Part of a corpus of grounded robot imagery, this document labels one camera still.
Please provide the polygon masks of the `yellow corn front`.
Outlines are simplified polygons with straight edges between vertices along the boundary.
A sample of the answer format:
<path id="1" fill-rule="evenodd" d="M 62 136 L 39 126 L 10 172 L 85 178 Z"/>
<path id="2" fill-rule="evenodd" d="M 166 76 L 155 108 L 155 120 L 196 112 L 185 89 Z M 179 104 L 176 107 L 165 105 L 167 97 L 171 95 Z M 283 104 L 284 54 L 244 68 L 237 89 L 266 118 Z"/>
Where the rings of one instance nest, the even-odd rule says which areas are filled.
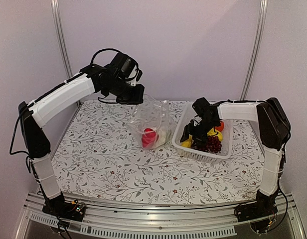
<path id="1" fill-rule="evenodd" d="M 192 139 L 192 136 L 190 135 L 187 140 L 181 143 L 181 146 L 185 148 L 191 148 L 192 144 L 193 144 L 193 139 Z"/>

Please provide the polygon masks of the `red bell pepper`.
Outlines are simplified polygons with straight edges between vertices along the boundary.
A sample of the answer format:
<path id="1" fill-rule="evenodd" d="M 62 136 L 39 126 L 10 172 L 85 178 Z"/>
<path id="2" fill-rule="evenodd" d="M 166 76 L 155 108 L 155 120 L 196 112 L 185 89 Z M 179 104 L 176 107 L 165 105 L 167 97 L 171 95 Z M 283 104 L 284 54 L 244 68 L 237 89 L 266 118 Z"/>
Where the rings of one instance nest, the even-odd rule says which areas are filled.
<path id="1" fill-rule="evenodd" d="M 157 128 L 145 128 L 142 134 L 141 143 L 144 149 L 158 147 L 159 133 Z"/>

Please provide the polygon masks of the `clear zip top bag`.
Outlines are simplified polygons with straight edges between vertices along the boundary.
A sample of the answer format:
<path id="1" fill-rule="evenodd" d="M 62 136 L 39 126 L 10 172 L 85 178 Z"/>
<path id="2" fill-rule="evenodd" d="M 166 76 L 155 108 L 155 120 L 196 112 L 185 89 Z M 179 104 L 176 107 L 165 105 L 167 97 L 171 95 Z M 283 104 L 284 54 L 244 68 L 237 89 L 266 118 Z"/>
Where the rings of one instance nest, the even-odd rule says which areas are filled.
<path id="1" fill-rule="evenodd" d="M 170 115 L 169 101 L 158 101 L 148 94 L 144 95 L 143 100 L 142 104 L 135 106 L 127 122 L 128 129 L 142 149 L 144 148 L 141 138 L 145 128 L 157 128 L 158 131 L 170 129 L 170 139 L 176 128 L 176 123 Z"/>

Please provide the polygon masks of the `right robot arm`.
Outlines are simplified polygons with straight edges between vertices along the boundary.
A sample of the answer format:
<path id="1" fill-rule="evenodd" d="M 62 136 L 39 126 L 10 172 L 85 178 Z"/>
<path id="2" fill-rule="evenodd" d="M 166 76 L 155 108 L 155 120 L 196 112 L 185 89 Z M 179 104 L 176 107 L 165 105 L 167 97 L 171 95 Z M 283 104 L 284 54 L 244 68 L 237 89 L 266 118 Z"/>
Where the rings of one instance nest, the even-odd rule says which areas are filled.
<path id="1" fill-rule="evenodd" d="M 251 210 L 254 216 L 262 217 L 275 204 L 284 170 L 285 146 L 291 138 L 291 125 L 279 100 L 272 97 L 265 101 L 226 100 L 211 104 L 206 98 L 199 98 L 192 108 L 200 120 L 191 119 L 184 126 L 179 141 L 193 139 L 199 148 L 207 146 L 208 132 L 220 126 L 222 120 L 247 120 L 258 124 L 265 164 Z"/>

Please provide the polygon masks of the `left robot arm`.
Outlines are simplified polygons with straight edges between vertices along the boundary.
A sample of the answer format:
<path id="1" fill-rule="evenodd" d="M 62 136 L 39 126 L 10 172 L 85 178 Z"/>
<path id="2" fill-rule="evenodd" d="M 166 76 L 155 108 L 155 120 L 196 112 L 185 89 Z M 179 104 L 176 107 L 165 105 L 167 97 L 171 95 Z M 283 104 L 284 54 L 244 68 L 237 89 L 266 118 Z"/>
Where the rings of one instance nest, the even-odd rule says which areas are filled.
<path id="1" fill-rule="evenodd" d="M 142 74 L 132 63 L 121 68 L 112 64 L 102 67 L 92 63 L 30 104 L 19 104 L 21 132 L 30 167 L 44 193 L 47 206 L 57 216 L 68 212 L 68 203 L 56 182 L 51 165 L 50 142 L 43 127 L 70 105 L 97 92 L 105 97 L 108 94 L 116 96 L 118 104 L 141 104 L 145 88 L 137 82 Z"/>

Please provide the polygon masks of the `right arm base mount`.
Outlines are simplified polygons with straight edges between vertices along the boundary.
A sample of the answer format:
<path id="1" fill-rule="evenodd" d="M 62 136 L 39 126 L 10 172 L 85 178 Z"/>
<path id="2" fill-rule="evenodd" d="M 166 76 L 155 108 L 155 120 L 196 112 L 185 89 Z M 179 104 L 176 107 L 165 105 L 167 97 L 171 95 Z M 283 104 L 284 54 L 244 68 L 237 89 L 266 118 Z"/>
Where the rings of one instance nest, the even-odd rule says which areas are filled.
<path id="1" fill-rule="evenodd" d="M 269 231 L 275 222 L 278 209 L 275 203 L 268 208 L 263 207 L 257 202 L 241 203 L 234 208 L 234 215 L 238 222 L 248 221 L 250 228 L 257 234 L 264 234 Z"/>

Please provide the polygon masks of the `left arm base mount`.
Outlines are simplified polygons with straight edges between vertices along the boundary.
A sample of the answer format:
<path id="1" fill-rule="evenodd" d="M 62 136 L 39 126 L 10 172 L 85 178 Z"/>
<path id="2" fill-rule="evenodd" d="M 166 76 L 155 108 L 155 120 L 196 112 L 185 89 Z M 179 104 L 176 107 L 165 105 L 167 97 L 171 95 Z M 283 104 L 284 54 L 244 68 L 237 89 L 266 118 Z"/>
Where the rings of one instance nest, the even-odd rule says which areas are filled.
<path id="1" fill-rule="evenodd" d="M 85 216 L 86 204 L 74 200 L 66 202 L 63 199 L 52 199 L 45 201 L 42 212 L 61 219 L 82 222 Z"/>

